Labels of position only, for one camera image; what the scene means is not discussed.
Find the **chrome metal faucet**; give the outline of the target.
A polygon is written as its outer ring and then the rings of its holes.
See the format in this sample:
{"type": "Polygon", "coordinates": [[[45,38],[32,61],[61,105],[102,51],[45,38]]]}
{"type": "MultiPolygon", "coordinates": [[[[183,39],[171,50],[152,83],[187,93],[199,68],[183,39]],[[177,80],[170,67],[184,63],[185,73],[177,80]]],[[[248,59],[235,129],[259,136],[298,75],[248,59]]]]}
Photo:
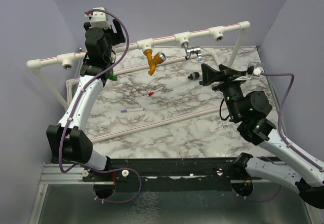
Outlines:
{"type": "Polygon", "coordinates": [[[199,46],[190,47],[189,43],[184,43],[183,49],[185,51],[185,60],[190,60],[191,55],[195,54],[197,56],[198,62],[199,63],[203,62],[201,48],[199,46]]]}

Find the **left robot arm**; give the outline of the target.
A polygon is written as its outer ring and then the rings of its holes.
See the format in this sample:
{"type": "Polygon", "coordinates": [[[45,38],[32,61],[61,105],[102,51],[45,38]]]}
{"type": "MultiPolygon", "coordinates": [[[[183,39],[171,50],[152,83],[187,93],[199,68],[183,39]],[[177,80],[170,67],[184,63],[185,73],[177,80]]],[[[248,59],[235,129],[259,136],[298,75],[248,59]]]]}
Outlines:
{"type": "Polygon", "coordinates": [[[120,23],[113,20],[113,25],[114,28],[105,28],[84,23],[87,51],[76,93],[58,124],[49,125],[46,131],[53,157],[92,168],[102,181],[111,177],[110,158],[93,149],[85,130],[94,102],[107,80],[117,80],[111,68],[115,65],[113,47],[126,39],[120,23]]]}

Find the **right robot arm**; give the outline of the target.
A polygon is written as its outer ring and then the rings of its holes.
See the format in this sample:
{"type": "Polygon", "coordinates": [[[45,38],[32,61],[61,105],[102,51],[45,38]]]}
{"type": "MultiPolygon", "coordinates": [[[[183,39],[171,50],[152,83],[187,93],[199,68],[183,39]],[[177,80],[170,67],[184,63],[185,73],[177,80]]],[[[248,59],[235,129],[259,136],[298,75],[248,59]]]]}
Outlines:
{"type": "Polygon", "coordinates": [[[223,64],[213,69],[201,64],[202,86],[212,86],[223,94],[228,117],[238,124],[241,137],[272,153],[285,163],[279,166],[250,154],[240,154],[233,163],[236,178],[253,177],[269,180],[296,192],[307,204],[323,209],[323,162],[289,140],[282,132],[281,120],[275,125],[267,116],[272,110],[263,91],[243,95],[241,85],[253,77],[265,75],[259,63],[251,63],[247,70],[238,71],[223,64]]]}

